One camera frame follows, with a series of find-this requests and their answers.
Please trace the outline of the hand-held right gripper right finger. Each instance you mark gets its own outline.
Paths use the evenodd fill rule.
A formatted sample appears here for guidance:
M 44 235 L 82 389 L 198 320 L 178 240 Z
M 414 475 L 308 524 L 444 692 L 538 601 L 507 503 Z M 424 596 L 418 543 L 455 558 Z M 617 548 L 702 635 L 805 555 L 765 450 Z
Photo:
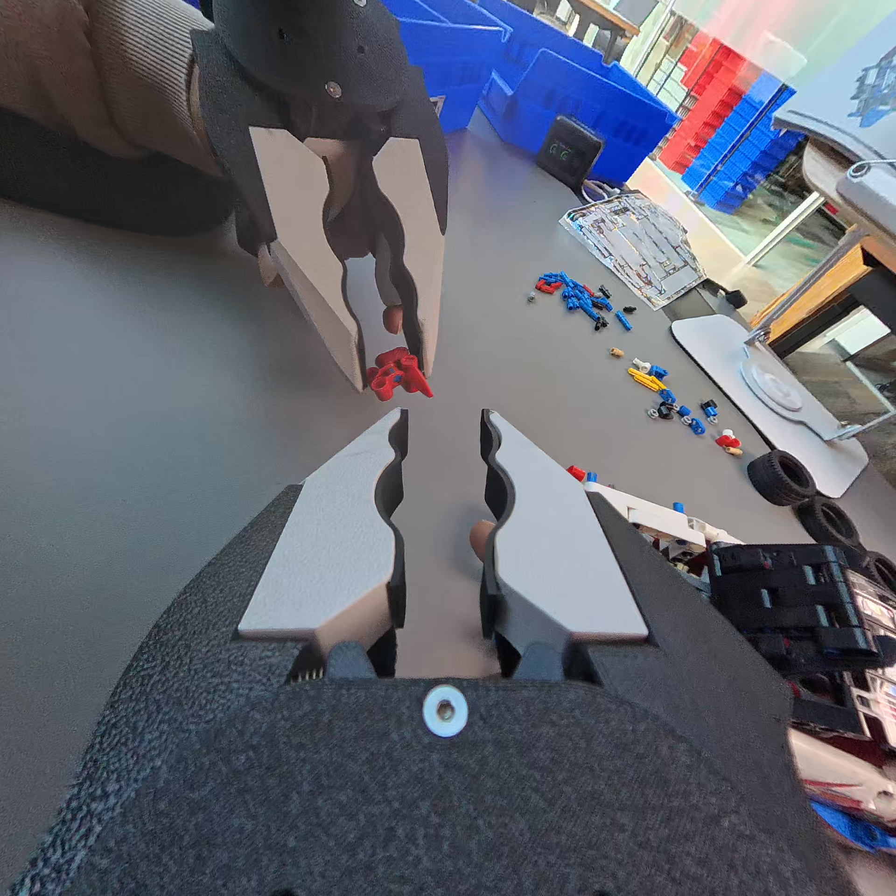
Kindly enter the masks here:
M 480 415 L 495 519 L 479 587 L 483 636 L 531 644 L 644 644 L 649 630 L 583 485 L 493 409 Z

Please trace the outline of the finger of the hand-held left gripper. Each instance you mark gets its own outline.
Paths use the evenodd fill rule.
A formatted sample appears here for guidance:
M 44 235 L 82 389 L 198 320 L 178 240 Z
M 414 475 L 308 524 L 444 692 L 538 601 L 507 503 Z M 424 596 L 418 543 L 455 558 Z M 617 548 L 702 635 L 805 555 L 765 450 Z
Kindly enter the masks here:
M 363 392 L 364 344 L 346 296 L 346 268 L 328 238 L 332 181 L 339 209 L 355 185 L 360 143 L 252 126 L 252 148 L 271 212 L 269 254 L 289 294 L 356 392 Z
M 445 235 L 420 142 L 389 138 L 375 155 L 372 171 L 389 253 L 388 278 L 403 308 L 402 331 L 430 377 L 439 337 Z

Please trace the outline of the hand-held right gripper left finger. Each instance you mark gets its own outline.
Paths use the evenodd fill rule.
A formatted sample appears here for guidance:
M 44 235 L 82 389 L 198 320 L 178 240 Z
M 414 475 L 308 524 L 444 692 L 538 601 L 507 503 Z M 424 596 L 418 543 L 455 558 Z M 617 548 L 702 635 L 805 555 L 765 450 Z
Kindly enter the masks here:
M 408 441 L 408 411 L 392 409 L 300 483 L 238 623 L 241 639 L 305 642 L 326 656 L 403 628 L 405 545 L 392 517 Z

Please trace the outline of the red toy brick piece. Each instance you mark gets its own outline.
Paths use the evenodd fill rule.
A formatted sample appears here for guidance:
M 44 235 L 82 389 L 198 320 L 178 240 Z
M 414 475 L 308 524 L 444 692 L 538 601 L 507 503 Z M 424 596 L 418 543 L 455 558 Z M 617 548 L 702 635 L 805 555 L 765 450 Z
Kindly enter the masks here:
M 366 384 L 381 402 L 392 400 L 398 389 L 434 397 L 417 356 L 405 347 L 378 355 L 365 373 Z

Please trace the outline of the toy brick race car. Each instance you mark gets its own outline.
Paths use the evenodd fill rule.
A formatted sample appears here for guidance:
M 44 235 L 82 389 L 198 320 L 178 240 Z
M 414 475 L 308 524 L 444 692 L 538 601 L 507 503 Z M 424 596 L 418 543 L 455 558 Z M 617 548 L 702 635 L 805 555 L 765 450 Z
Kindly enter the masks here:
M 894 567 L 839 543 L 745 545 L 684 508 L 600 485 L 608 499 L 784 679 L 790 745 L 817 811 L 847 839 L 894 835 Z

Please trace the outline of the grey desk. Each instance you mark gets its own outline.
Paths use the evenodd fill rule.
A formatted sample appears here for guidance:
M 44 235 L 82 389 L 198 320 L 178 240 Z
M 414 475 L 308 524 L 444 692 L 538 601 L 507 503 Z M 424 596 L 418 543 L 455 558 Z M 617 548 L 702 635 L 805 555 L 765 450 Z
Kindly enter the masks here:
M 485 678 L 482 409 L 561 467 L 753 543 L 808 541 L 743 463 L 676 423 L 609 346 L 715 398 L 748 454 L 763 440 L 680 350 L 662 312 L 595 333 L 537 275 L 620 290 L 559 226 L 569 191 L 484 118 L 448 138 L 450 219 L 432 399 L 409 412 L 401 678 Z M 147 238 L 2 204 L 2 893 L 76 777 L 118 678 L 178 593 L 285 487 L 390 406 L 356 393 L 297 304 L 263 287 L 224 229 Z

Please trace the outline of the person's left hand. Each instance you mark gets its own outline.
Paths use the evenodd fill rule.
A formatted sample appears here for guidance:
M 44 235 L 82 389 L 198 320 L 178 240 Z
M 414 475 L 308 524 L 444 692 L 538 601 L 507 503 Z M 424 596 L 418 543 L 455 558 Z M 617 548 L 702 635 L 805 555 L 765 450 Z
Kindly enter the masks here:
M 397 286 L 392 278 L 392 258 L 388 241 L 380 233 L 375 240 L 375 285 L 384 304 L 383 323 L 392 335 L 402 333 L 403 309 Z

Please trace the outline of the black charger box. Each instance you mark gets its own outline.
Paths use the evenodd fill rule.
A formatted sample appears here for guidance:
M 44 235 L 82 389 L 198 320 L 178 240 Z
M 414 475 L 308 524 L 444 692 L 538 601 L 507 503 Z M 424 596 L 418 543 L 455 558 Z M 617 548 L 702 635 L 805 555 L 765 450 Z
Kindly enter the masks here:
M 535 164 L 578 194 L 605 145 L 603 136 L 577 119 L 557 115 L 536 154 Z

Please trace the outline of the dark cloth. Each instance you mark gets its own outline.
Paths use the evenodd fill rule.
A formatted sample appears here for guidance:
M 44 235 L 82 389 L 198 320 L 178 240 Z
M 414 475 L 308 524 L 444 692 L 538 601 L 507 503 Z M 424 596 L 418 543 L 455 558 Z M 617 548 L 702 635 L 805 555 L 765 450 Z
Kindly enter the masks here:
M 115 230 L 190 237 L 234 208 L 229 183 L 168 155 L 120 158 L 26 117 L 1 112 L 1 197 Z

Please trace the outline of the scatter of mixed toy pieces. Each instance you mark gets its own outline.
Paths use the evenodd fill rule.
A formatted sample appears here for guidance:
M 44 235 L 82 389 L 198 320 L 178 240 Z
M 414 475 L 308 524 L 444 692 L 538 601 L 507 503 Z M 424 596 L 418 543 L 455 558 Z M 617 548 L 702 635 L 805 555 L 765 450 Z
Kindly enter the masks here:
M 731 429 L 721 427 L 719 405 L 716 400 L 704 400 L 692 409 L 679 400 L 669 388 L 666 383 L 668 371 L 665 368 L 637 357 L 631 359 L 626 373 L 635 384 L 651 393 L 653 404 L 645 412 L 648 418 L 666 422 L 678 421 L 694 436 L 711 439 L 725 454 L 737 458 L 743 457 L 744 450 L 740 439 Z

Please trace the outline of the holographic sticker sheet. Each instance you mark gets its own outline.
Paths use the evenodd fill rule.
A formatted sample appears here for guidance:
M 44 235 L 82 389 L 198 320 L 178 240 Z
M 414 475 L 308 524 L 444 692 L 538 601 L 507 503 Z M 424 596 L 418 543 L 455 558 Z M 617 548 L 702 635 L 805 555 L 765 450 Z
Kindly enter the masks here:
M 641 192 L 568 210 L 558 224 L 654 310 L 706 279 L 686 228 Z

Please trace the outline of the black toy tyre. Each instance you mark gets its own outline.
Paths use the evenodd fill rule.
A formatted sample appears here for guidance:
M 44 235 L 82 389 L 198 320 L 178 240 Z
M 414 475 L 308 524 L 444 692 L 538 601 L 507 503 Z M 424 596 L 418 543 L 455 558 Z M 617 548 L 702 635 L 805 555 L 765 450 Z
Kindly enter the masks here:
M 855 522 L 835 500 L 815 495 L 796 505 L 794 512 L 805 532 L 815 542 L 867 554 Z
M 805 465 L 778 449 L 751 460 L 746 473 L 756 492 L 776 506 L 795 507 L 817 494 L 814 479 Z

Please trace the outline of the stack of red bins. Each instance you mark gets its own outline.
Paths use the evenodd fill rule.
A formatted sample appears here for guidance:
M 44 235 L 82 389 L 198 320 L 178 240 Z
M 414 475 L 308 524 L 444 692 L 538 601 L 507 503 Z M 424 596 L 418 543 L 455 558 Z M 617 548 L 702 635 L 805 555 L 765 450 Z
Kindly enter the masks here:
M 658 161 L 684 175 L 711 137 L 742 99 L 744 58 L 717 38 L 699 32 L 679 60 L 685 96 L 680 121 L 666 139 Z

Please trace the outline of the stack of blue bins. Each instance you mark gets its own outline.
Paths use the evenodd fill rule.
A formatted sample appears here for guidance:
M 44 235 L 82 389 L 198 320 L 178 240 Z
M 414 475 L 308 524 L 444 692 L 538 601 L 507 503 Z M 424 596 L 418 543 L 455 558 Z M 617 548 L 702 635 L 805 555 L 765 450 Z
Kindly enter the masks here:
M 774 126 L 774 117 L 795 90 L 763 72 L 682 176 L 698 202 L 725 214 L 736 212 L 767 176 L 804 139 Z

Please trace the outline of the white table with orange edge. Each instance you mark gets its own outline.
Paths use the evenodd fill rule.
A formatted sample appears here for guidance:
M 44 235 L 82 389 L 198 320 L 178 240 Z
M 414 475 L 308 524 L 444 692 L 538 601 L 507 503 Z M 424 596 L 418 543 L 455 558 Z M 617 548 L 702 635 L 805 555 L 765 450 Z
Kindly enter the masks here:
M 765 345 L 785 355 L 812 341 L 857 306 L 853 289 L 878 270 L 895 274 L 894 237 L 850 228 L 801 282 L 752 319 L 745 345 Z

